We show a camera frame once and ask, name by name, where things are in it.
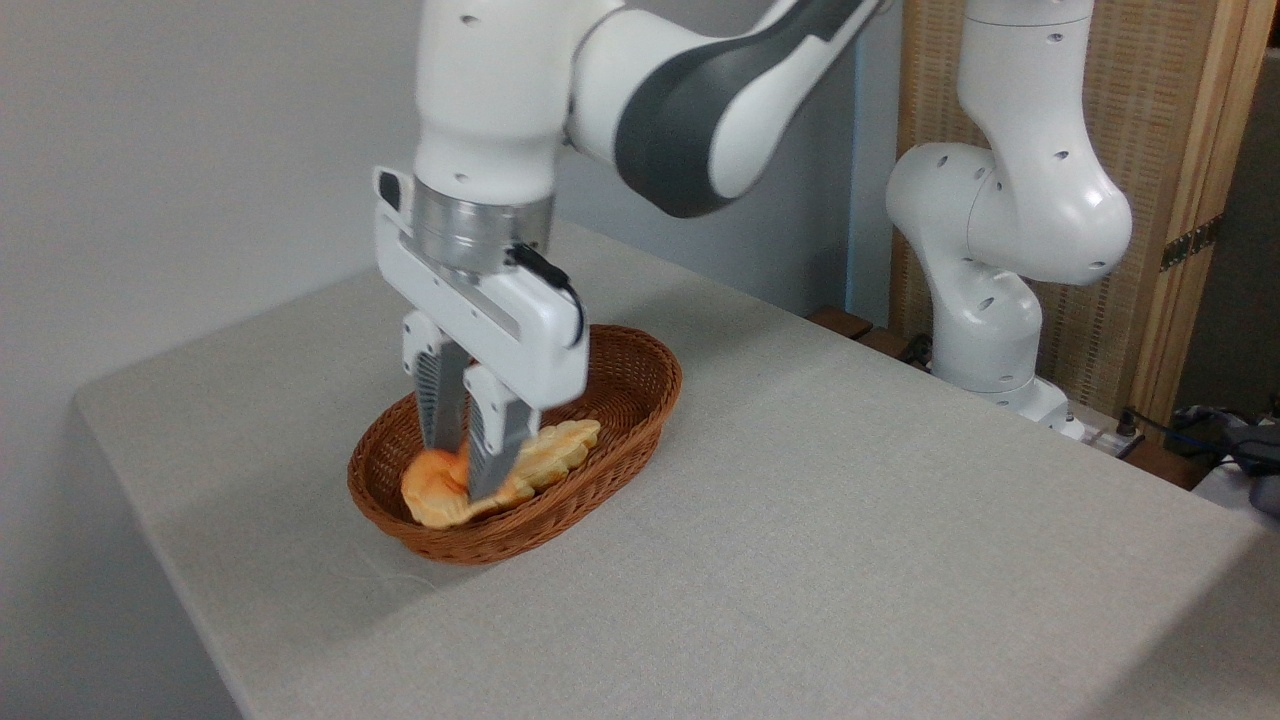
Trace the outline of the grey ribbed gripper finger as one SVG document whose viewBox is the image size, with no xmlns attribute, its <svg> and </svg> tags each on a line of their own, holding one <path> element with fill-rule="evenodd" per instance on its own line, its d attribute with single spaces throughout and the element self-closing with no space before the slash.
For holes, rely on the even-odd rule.
<svg viewBox="0 0 1280 720">
<path fill-rule="evenodd" d="M 413 380 L 425 448 L 454 452 L 465 441 L 465 370 L 470 356 L 425 313 L 402 319 L 402 361 Z"/>
<path fill-rule="evenodd" d="M 515 395 L 484 365 L 463 374 L 468 392 L 468 497 L 493 496 L 509 475 L 524 443 L 538 433 L 541 413 Z"/>
</svg>

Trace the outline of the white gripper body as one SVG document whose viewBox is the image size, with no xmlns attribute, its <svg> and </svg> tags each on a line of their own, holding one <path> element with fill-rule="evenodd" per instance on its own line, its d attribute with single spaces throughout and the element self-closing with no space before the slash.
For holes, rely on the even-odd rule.
<svg viewBox="0 0 1280 720">
<path fill-rule="evenodd" d="M 410 229 L 411 177 L 378 167 L 374 190 L 378 268 L 392 288 L 527 405 L 556 407 L 585 391 L 589 333 L 568 295 L 522 266 L 475 282 L 435 268 Z"/>
</svg>

